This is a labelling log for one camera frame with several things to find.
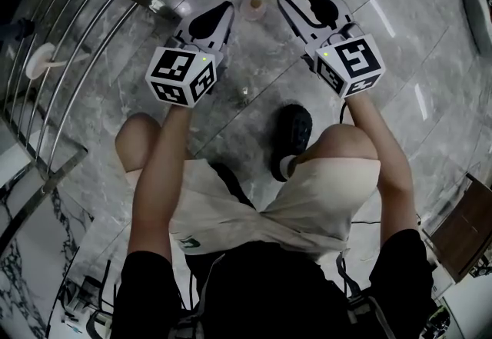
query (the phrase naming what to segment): metal railing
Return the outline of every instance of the metal railing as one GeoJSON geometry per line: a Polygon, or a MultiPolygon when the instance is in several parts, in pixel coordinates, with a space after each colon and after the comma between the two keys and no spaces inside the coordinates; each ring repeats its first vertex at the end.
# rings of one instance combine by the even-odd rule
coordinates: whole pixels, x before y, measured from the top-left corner
{"type": "MultiPolygon", "coordinates": [[[[86,66],[82,76],[78,78],[77,83],[70,94],[68,102],[66,104],[63,103],[63,108],[60,110],[62,113],[60,122],[57,123],[52,119],[52,112],[54,108],[54,103],[57,101],[57,98],[59,99],[58,93],[60,92],[60,88],[68,74],[68,71],[74,63],[78,51],[81,49],[86,38],[89,36],[96,23],[110,8],[113,1],[114,0],[106,0],[92,17],[91,21],[88,23],[87,27],[83,31],[81,37],[77,40],[75,49],[71,53],[71,56],[68,59],[63,72],[58,77],[53,91],[50,92],[47,92],[46,83],[46,81],[48,80],[48,76],[50,75],[50,68],[47,68],[39,78],[35,80],[28,79],[25,75],[25,69],[26,65],[28,64],[28,60],[39,45],[48,42],[48,40],[50,39],[50,35],[59,25],[62,17],[68,17],[70,22],[68,23],[67,28],[65,29],[65,31],[61,35],[61,38],[56,44],[55,51],[51,59],[51,61],[59,60],[57,59],[57,57],[61,48],[66,42],[66,38],[73,30],[76,21],[81,17],[82,11],[87,8],[89,3],[91,3],[91,0],[83,0],[81,4],[73,11],[73,15],[70,15],[68,13],[68,10],[71,8],[69,7],[69,5],[73,5],[74,0],[67,0],[44,37],[42,37],[40,33],[41,29],[39,29],[38,27],[42,26],[50,13],[53,12],[53,5],[57,2],[57,0],[39,0],[39,3],[36,5],[33,13],[31,15],[28,15],[28,17],[35,22],[36,30],[31,37],[22,39],[17,47],[12,62],[12,69],[8,74],[4,97],[3,100],[0,99],[0,118],[3,119],[4,123],[6,123],[8,129],[14,136],[18,145],[22,147],[24,152],[31,159],[29,165],[25,167],[19,174],[23,176],[27,172],[27,169],[37,168],[45,183],[29,198],[29,200],[21,208],[17,215],[13,217],[12,221],[9,223],[3,234],[0,235],[0,255],[4,253],[5,249],[12,242],[12,239],[22,228],[22,225],[35,212],[36,208],[39,207],[39,205],[46,199],[46,197],[58,186],[60,181],[62,181],[63,178],[66,177],[66,175],[77,164],[79,164],[88,153],[87,149],[84,146],[70,138],[66,138],[68,140],[68,143],[75,147],[76,152],[68,160],[66,160],[65,163],[62,164],[56,171],[53,170],[55,152],[60,141],[60,137],[62,136],[65,121],[72,109],[76,98],[78,97],[78,93],[81,91],[82,85],[89,77],[91,70],[94,68],[101,54],[104,52],[109,42],[113,39],[120,27],[123,26],[123,24],[128,20],[128,18],[135,11],[138,5],[143,5],[151,9],[151,4],[148,3],[151,2],[151,0],[145,0],[143,4],[139,0],[134,0],[137,2],[133,2],[121,15],[119,20],[114,23],[108,34],[102,40],[101,44],[99,44],[97,49],[91,55],[90,62],[86,66]],[[27,85],[27,87],[22,90],[21,87],[25,85],[27,85]],[[49,97],[48,106],[46,109],[44,109],[40,105],[41,96],[50,93],[51,96],[49,97]],[[23,123],[25,123],[26,121],[26,108],[28,108],[27,104],[29,101],[32,102],[32,110],[26,118],[28,119],[28,123],[27,128],[24,127],[24,130],[22,126],[25,126],[25,124],[23,123]],[[17,117],[15,116],[15,113],[19,105],[21,107],[19,111],[19,116],[17,117]],[[39,132],[38,142],[37,144],[35,144],[36,146],[32,146],[29,142],[29,139],[32,135],[32,129],[33,124],[35,123],[36,115],[41,117],[42,126],[39,132]],[[42,147],[48,126],[55,130],[55,138],[52,142],[51,147],[48,147],[48,152],[46,155],[47,159],[45,160],[44,158],[42,158],[42,156],[45,156],[44,149],[42,155],[42,147]]],[[[175,17],[175,14],[172,10],[164,6],[164,3],[162,2],[158,4],[159,8],[151,9],[153,12],[168,20],[175,20],[176,22],[178,22],[178,18],[175,17]]]]}

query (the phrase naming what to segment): sneaker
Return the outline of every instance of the sneaker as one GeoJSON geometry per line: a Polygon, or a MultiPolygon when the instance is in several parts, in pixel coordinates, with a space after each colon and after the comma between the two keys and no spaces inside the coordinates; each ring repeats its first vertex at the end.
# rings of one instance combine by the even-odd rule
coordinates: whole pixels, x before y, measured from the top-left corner
{"type": "Polygon", "coordinates": [[[249,201],[246,194],[243,192],[241,185],[239,184],[239,180],[234,175],[234,172],[231,169],[222,163],[212,163],[210,166],[217,172],[217,175],[227,186],[229,193],[234,195],[239,202],[242,204],[246,204],[254,209],[254,205],[249,201]]]}
{"type": "Polygon", "coordinates": [[[306,108],[290,104],[281,109],[274,133],[270,166],[271,174],[279,182],[287,181],[280,172],[282,158],[303,153],[308,147],[312,129],[313,120],[306,108]]]}

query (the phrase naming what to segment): black cable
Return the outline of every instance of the black cable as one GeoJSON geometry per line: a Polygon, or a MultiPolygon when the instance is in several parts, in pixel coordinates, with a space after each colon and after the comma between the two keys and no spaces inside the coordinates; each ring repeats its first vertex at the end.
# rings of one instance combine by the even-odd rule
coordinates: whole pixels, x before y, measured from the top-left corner
{"type": "Polygon", "coordinates": [[[190,293],[190,311],[193,310],[193,274],[190,272],[190,284],[188,285],[188,291],[190,293]]]}
{"type": "Polygon", "coordinates": [[[104,299],[102,300],[102,303],[103,304],[107,304],[108,306],[114,307],[112,304],[110,304],[109,302],[105,301],[104,299]]]}
{"type": "Polygon", "coordinates": [[[181,296],[181,292],[179,291],[179,289],[178,289],[178,295],[179,295],[179,299],[181,300],[181,306],[183,307],[183,309],[187,310],[185,302],[183,301],[183,297],[181,296]]]}
{"type": "Polygon", "coordinates": [[[341,110],[340,110],[340,123],[344,122],[344,112],[345,112],[346,107],[347,107],[347,102],[344,101],[343,105],[341,106],[341,110]]]}
{"type": "MultiPolygon", "coordinates": [[[[344,269],[345,272],[347,272],[347,265],[345,264],[345,259],[341,259],[341,267],[344,269]]],[[[347,297],[347,281],[344,279],[344,294],[345,297],[347,297]]]]}
{"type": "Polygon", "coordinates": [[[109,267],[111,267],[111,260],[108,260],[108,262],[106,263],[105,275],[102,278],[101,287],[99,288],[99,293],[98,293],[98,306],[99,306],[99,310],[100,311],[104,311],[104,309],[102,308],[102,303],[103,302],[105,304],[108,304],[108,302],[103,301],[103,299],[102,299],[102,293],[103,293],[103,291],[105,289],[106,281],[108,280],[109,267]]]}
{"type": "Polygon", "coordinates": [[[118,289],[116,288],[116,283],[113,284],[113,302],[116,304],[116,294],[118,293],[118,289]]]}
{"type": "Polygon", "coordinates": [[[352,224],[380,224],[381,221],[366,221],[366,220],[356,220],[352,221],[352,224]]]}

